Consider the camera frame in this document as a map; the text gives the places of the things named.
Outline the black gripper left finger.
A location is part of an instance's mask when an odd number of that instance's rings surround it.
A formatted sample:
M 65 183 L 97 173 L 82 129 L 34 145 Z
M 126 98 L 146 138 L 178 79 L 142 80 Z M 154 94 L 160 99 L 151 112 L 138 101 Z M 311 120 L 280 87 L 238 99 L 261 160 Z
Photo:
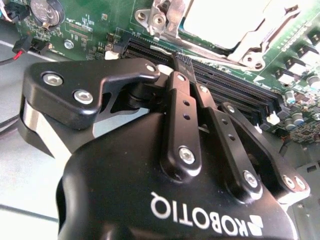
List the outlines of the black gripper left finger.
M 173 57 L 165 67 L 145 58 L 32 64 L 24 73 L 20 134 L 66 163 L 92 141 L 95 123 L 146 108 L 164 112 L 161 166 L 189 181 L 202 167 L 196 85 L 190 63 Z

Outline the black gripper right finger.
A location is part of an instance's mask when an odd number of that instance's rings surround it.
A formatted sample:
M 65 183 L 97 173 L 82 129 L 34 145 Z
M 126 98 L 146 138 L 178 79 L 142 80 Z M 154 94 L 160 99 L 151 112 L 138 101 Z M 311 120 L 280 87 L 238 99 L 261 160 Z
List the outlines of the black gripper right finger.
M 194 84 L 200 112 L 220 146 L 223 175 L 232 195 L 242 203 L 260 199 L 265 190 L 280 204 L 307 198 L 307 182 L 257 129 L 263 107 L 280 109 L 278 98 L 191 59 L 185 62 L 185 71 Z

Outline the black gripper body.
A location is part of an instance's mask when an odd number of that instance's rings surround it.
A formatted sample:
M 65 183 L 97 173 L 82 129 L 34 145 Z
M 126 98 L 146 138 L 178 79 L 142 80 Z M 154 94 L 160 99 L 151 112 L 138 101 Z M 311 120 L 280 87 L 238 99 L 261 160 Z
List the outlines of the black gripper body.
M 57 190 L 60 240 L 295 240 L 271 193 L 249 204 L 225 184 L 224 160 L 200 131 L 202 168 L 187 183 L 161 169 L 164 115 L 139 117 L 78 149 Z

